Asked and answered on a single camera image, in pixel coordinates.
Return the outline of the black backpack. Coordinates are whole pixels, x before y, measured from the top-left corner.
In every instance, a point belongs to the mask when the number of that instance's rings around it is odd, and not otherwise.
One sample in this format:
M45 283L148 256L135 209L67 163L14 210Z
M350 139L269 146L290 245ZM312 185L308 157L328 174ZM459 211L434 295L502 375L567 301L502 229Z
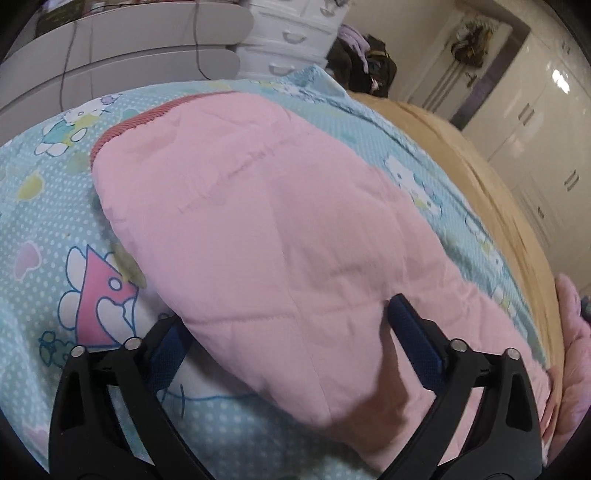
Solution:
M363 37L369 50L360 56L345 40L337 39L328 54L327 67L342 87L356 93L387 98L398 67L386 43L373 35Z

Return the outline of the pink quilted jacket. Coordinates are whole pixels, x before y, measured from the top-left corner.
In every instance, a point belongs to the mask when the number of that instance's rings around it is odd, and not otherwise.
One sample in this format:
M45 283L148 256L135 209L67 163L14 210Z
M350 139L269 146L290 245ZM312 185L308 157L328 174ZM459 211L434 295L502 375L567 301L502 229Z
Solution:
M370 467L433 401L384 318L396 294L474 349L517 349L551 416L546 370L411 197L283 106L239 92L168 102L107 130L91 172L115 236L211 357Z

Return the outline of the tan bed blanket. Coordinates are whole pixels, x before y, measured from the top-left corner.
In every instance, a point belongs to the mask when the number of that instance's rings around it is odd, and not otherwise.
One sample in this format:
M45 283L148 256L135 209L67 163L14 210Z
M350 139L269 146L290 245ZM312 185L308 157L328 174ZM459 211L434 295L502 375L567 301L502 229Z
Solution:
M464 194L525 295L549 366L560 371L565 347L554 275L533 228L501 177L455 126L435 114L367 94L352 97L408 134Z

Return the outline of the white wardrobe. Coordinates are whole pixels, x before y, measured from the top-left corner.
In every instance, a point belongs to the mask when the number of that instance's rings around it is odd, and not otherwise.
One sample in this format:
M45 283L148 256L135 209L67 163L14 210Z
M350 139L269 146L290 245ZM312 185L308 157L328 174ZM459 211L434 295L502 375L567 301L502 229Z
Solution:
M590 97L541 40L529 35L464 129L505 182L552 269L590 265Z

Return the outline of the hello kitty blue sheet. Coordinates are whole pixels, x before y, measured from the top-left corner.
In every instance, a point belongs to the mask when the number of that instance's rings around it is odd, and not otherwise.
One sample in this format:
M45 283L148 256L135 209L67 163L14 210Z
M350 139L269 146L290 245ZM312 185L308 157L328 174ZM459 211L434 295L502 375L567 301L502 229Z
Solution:
M92 185L90 152L110 127L185 95L229 91L279 103L352 148L410 195L462 276L509 317L533 353L533 391L551 408L548 350L533 297L466 189L394 126L375 98L356 100L317 67L276 81L182 82L148 86L82 104L82 138L50 153L70 133L67 114L1 149L1 411L35 466L48 466L49 426L67 357L77 343L115 347L145 334L168 311L141 286L115 249ZM218 479L371 479L345 445L301 427L249 392L194 347L159 400L174 426Z

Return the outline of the pink floral duvet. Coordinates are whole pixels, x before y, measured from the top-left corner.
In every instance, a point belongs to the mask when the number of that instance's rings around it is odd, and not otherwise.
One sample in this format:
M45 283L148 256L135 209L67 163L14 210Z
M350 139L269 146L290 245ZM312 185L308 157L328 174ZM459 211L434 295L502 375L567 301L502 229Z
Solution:
M555 460L573 437L590 407L590 324L582 317L581 298L572 280L555 280L565 349L563 395L549 450Z

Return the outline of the white drawer chest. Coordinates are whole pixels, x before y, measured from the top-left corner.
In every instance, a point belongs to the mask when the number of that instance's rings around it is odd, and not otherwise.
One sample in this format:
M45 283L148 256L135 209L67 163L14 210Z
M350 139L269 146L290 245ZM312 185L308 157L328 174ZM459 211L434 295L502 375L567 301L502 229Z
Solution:
M240 6L253 17L252 32L235 46L238 76L267 79L286 76L311 65L325 67L348 1L250 0Z

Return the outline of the purple clothes pile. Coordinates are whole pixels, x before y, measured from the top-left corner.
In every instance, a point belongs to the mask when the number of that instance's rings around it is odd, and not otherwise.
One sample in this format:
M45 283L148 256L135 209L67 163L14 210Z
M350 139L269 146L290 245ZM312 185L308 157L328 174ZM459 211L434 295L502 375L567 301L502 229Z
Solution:
M360 57L365 56L370 51L369 42L356 28L342 24L339 26L338 37Z

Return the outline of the white door with hangings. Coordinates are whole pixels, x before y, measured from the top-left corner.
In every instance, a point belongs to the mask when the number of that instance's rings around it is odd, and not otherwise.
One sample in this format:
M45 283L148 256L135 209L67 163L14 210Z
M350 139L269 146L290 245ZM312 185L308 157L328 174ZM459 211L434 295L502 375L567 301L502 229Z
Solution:
M509 24L466 14L408 102L451 120L468 99L512 33Z

